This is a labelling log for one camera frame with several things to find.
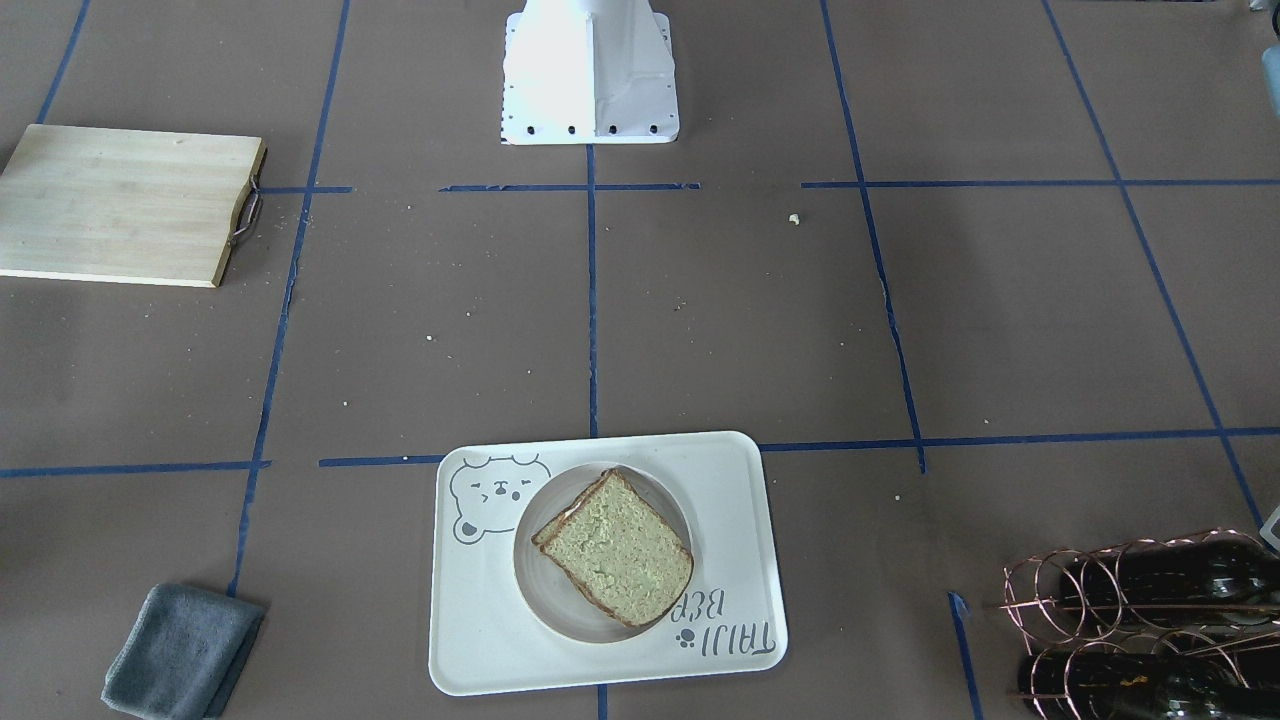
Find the grey folded cloth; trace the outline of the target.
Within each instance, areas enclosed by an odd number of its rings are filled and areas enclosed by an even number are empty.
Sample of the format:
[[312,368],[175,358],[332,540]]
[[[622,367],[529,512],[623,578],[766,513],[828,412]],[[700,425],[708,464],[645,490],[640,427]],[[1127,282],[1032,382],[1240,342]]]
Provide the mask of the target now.
[[108,669],[102,702],[141,719],[221,717],[265,616],[225,594],[155,585]]

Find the dark wine bottle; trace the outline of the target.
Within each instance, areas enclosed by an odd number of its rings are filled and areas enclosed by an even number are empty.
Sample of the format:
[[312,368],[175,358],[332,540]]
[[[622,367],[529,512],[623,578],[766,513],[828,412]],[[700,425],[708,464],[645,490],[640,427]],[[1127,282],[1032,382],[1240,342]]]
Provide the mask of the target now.
[[1043,719],[1277,719],[1276,689],[1244,685],[1222,664],[1097,644],[1024,657],[1016,697]]
[[1277,620],[1277,587],[1276,555],[1244,537],[1213,536],[1083,560],[1061,575],[1059,601],[1102,623],[1258,626]]

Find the dark wine bottle front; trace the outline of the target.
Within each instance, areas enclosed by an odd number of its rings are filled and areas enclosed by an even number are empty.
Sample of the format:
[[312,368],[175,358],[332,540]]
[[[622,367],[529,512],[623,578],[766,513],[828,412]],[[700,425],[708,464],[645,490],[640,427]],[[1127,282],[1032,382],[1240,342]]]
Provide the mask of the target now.
[[1059,601],[1102,623],[1258,626],[1277,620],[1277,587],[1276,555],[1244,537],[1213,536],[1083,560],[1061,575]]

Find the bread slice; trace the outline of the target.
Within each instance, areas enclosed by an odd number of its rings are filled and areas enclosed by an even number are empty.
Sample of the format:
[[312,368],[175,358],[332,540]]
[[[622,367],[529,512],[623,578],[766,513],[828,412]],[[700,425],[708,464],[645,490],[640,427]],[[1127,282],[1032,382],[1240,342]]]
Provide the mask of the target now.
[[530,542],[589,603],[623,626],[640,628],[684,596],[695,560],[632,475],[622,466],[607,468]]

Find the white bear tray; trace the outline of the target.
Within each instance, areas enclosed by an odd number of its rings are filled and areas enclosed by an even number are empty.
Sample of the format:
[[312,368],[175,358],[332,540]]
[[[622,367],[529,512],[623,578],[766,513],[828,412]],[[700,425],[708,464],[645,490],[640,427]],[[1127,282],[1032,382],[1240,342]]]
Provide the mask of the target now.
[[440,461],[439,691],[762,671],[787,648],[762,452],[744,433],[468,446]]

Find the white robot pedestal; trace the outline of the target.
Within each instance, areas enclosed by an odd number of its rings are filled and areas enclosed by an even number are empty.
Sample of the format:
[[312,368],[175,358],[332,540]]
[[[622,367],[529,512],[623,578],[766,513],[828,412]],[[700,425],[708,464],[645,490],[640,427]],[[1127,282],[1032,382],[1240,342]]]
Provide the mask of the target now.
[[671,23],[648,1],[527,1],[504,29],[500,141],[672,143]]

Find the dark wine bottle back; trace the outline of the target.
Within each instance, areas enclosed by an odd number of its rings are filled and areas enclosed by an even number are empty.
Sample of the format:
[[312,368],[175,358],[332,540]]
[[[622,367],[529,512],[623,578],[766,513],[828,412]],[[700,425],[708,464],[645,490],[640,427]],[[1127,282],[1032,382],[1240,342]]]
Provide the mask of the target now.
[[1043,719],[1277,719],[1276,689],[1244,685],[1222,664],[1097,644],[1024,657],[1016,697]]

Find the white round plate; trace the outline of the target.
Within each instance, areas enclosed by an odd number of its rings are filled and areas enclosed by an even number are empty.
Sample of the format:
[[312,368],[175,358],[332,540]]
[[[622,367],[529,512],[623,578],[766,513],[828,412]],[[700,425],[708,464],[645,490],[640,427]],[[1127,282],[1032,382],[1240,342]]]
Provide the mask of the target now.
[[612,644],[636,638],[657,625],[669,611],[652,625],[623,626],[589,603],[568,582],[567,577],[549,559],[539,553],[530,542],[534,532],[564,509],[603,470],[612,466],[626,468],[634,474],[632,480],[639,493],[675,527],[691,550],[696,568],[691,532],[684,511],[667,486],[649,471],[621,462],[589,462],[552,477],[532,496],[520,518],[515,537],[515,578],[525,603],[544,625],[571,641],[588,644]]

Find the wooden cutting board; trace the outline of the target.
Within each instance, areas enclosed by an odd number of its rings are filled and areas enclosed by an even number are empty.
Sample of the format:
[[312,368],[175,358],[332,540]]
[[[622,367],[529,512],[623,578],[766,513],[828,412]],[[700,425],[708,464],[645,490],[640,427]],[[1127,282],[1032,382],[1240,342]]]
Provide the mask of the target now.
[[251,136],[28,126],[3,172],[3,274],[215,288],[266,152]]

